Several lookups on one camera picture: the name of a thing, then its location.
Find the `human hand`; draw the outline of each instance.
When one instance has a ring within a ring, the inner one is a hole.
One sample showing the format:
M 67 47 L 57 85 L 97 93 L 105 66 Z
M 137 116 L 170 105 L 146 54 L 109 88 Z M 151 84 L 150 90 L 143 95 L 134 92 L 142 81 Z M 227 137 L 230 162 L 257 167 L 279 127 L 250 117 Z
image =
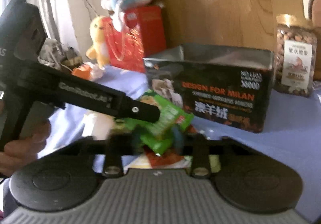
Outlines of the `human hand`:
M 0 113 L 4 104 L 0 101 Z M 11 177 L 11 175 L 37 159 L 37 153 L 46 146 L 46 139 L 51 132 L 50 122 L 39 125 L 32 136 L 23 140 L 13 140 L 4 146 L 4 152 L 0 152 L 0 173 Z

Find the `jar of nuts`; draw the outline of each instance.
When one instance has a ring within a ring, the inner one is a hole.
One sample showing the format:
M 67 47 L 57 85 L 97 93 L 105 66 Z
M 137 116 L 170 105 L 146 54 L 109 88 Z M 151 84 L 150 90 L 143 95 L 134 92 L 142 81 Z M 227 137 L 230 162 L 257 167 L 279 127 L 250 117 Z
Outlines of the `jar of nuts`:
M 312 21 L 279 15 L 277 23 L 274 88 L 279 92 L 308 97 L 312 92 L 317 48 Z

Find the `blue bed sheet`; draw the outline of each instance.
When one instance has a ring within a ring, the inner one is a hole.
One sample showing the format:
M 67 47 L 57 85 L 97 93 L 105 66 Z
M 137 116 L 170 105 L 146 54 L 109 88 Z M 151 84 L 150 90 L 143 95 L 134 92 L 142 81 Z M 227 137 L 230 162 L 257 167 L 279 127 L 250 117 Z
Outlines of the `blue bed sheet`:
M 97 83 L 123 91 L 133 99 L 148 88 L 144 74 L 111 66 Z M 40 156 L 81 138 L 85 112 L 85 109 L 69 104 L 65 110 L 55 112 L 50 118 L 52 133 Z M 317 91 L 309 99 L 272 91 L 264 131 L 260 134 L 201 118 L 195 118 L 193 125 L 211 139 L 232 137 L 295 169 L 304 182 L 296 209 L 310 221 L 321 215 L 321 102 Z M 132 160 L 132 156 L 126 156 L 123 164 Z M 96 171 L 101 170 L 102 162 L 103 158 L 98 158 Z

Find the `black round disc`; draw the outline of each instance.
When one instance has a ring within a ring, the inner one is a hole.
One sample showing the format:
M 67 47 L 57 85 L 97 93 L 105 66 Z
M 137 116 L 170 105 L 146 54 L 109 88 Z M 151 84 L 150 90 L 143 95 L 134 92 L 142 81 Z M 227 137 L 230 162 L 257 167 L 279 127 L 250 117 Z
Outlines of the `black round disc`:
M 228 156 L 212 181 L 230 204 L 255 213 L 293 208 L 302 193 L 300 176 L 267 156 Z
M 77 156 L 48 156 L 15 172 L 10 191 L 23 207 L 43 212 L 72 208 L 96 190 L 94 171 Z

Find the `orange and white plush toy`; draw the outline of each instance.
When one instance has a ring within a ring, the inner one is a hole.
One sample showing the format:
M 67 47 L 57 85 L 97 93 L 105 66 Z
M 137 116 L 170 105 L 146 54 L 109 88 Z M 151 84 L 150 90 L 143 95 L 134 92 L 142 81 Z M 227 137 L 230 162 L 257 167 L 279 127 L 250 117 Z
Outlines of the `orange and white plush toy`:
M 93 45 L 87 50 L 86 56 L 93 60 L 96 59 L 100 69 L 110 62 L 109 51 L 105 41 L 104 26 L 102 19 L 104 16 L 98 16 L 90 24 L 90 36 Z

